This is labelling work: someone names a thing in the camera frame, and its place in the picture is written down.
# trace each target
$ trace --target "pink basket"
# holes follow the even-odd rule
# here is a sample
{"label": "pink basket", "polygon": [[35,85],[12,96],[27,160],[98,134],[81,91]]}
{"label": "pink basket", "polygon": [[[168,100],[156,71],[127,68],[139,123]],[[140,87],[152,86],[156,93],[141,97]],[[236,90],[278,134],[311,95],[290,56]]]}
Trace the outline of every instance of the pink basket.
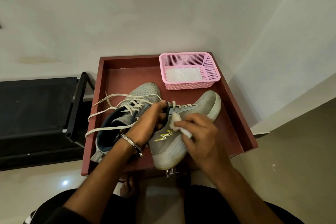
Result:
{"label": "pink basket", "polygon": [[[163,53],[159,56],[162,81],[167,90],[187,90],[211,87],[221,79],[212,56],[207,52]],[[202,81],[168,82],[166,69],[182,67],[199,67]]]}

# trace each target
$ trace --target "wooden tray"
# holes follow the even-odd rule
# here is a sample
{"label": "wooden tray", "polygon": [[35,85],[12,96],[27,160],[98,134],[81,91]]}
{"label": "wooden tray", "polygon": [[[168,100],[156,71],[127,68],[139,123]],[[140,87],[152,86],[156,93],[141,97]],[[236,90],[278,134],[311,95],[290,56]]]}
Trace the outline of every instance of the wooden tray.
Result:
{"label": "wooden tray", "polygon": [[[176,101],[177,104],[193,104],[207,90],[219,94],[222,107],[215,124],[222,132],[222,138],[230,157],[258,147],[250,128],[248,127],[238,104],[233,97],[223,74],[218,69],[221,80],[210,88],[192,90],[167,90],[160,72],[159,55],[102,57],[99,60],[97,81],[93,96],[93,103],[114,93],[129,94],[133,89],[145,82],[154,82],[161,91],[161,98],[166,101]],[[112,97],[110,102],[117,105],[124,97]],[[91,114],[107,109],[107,102],[92,106]],[[88,130],[98,128],[111,112],[105,112],[90,119]],[[86,138],[82,175],[88,175],[97,165],[90,161],[95,153],[96,133]],[[129,163],[125,171],[154,169],[152,154],[149,148],[144,148],[143,157]]]}

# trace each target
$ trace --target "black pants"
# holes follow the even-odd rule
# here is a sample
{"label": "black pants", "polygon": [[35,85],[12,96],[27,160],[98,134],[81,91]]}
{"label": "black pants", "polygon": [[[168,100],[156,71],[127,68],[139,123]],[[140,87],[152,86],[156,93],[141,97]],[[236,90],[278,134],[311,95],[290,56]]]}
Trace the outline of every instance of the black pants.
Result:
{"label": "black pants", "polygon": [[[71,189],[59,193],[36,210],[31,224],[42,224],[76,191]],[[288,211],[267,203],[284,223],[303,223]],[[122,198],[112,195],[105,209],[101,223],[135,223],[136,198]],[[195,223],[239,223],[224,197],[213,188],[200,185],[189,186],[185,191],[184,216],[186,224]]]}

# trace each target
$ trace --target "white shoelace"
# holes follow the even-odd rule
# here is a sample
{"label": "white shoelace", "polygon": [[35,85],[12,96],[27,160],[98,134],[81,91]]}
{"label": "white shoelace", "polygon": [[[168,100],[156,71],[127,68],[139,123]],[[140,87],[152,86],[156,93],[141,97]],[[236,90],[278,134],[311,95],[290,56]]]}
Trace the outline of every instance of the white shoelace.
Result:
{"label": "white shoelace", "polygon": [[187,104],[187,105],[177,105],[175,101],[173,101],[173,110],[175,111],[175,107],[178,107],[181,110],[181,107],[188,108],[198,106],[197,104]]}
{"label": "white shoelace", "polygon": [[[124,97],[129,97],[129,99],[124,99],[123,101],[121,101],[119,104],[117,104],[116,106],[112,106],[110,101],[109,101],[109,98],[111,97],[114,97],[114,96],[124,96]],[[145,105],[143,103],[148,103],[150,105],[152,105],[153,103],[146,100],[146,99],[143,99],[145,97],[150,97],[150,96],[157,96],[160,100],[162,100],[158,95],[156,94],[150,94],[150,95],[145,95],[145,96],[133,96],[133,95],[128,95],[128,94],[111,94],[111,95],[108,95],[106,96],[105,98],[103,98],[102,100],[100,100],[98,103],[94,104],[94,105],[97,105],[103,101],[107,101],[108,105],[110,106],[109,108],[107,108],[106,110],[103,110],[101,112],[97,112],[97,113],[94,113],[92,115],[89,116],[88,120],[93,117],[93,116],[96,116],[98,114],[101,114],[103,112],[106,112],[108,110],[111,110],[111,109],[118,109],[119,107],[121,106],[124,106],[126,107],[126,110],[124,111],[121,111],[121,112],[130,112],[131,115],[133,115],[133,111],[137,111],[139,112]],[[125,103],[122,105],[123,102],[125,101],[130,101],[132,104],[129,104],[129,103]],[[85,137],[87,137],[89,134],[91,133],[94,133],[94,132],[97,132],[97,131],[101,131],[101,130],[114,130],[114,129],[124,129],[124,128],[131,128],[138,120],[139,118],[136,119],[136,121],[130,125],[126,125],[126,126],[119,126],[119,127],[107,127],[107,128],[95,128],[95,129],[92,129],[90,131],[88,131],[86,134],[85,134]]]}

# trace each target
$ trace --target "hand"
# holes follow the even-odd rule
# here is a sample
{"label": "hand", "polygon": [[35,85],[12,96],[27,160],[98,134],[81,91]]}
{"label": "hand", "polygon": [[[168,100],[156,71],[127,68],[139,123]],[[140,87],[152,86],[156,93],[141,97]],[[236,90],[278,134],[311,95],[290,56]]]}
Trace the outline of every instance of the hand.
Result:
{"label": "hand", "polygon": [[160,122],[166,117],[166,114],[162,113],[165,106],[166,100],[154,103],[126,133],[126,136],[129,136],[138,146],[144,146],[154,129],[163,127]]}
{"label": "hand", "polygon": [[200,169],[214,182],[218,174],[222,175],[233,169],[224,145],[219,138],[218,128],[208,116],[199,113],[187,115],[184,120],[174,123],[185,128],[194,138],[182,135],[189,154]]}

